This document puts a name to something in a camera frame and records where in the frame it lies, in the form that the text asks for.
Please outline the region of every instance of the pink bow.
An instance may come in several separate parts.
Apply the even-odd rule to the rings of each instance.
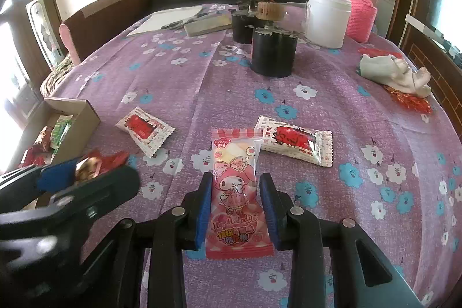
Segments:
[[[228,167],[231,167],[235,171],[241,172],[244,171],[247,167],[247,162],[244,161],[242,157],[236,157],[230,163],[226,163],[219,160],[215,162],[214,166],[216,176],[221,176],[221,174],[223,174]]]

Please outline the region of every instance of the white jar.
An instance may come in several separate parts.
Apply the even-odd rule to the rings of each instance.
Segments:
[[[313,44],[339,49],[350,14],[350,0],[308,0],[305,36]]]

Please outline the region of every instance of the pink candy package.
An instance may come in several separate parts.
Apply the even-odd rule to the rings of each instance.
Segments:
[[[212,130],[212,208],[206,235],[208,259],[274,255],[263,208],[256,201],[256,161],[263,131]]]

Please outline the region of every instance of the pink knitted cover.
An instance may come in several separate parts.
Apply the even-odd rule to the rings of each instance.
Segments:
[[[377,15],[377,8],[371,0],[350,0],[351,15],[348,20],[347,36],[360,44],[369,40],[372,26]]]

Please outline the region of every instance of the my melody character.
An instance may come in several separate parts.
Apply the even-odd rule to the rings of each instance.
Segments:
[[[255,182],[255,171],[242,157],[234,158],[230,163],[217,161],[213,165],[215,174],[215,188],[223,191],[220,196],[220,205],[232,215],[234,211],[238,216],[243,214],[242,208],[249,199],[244,193],[244,186]]]

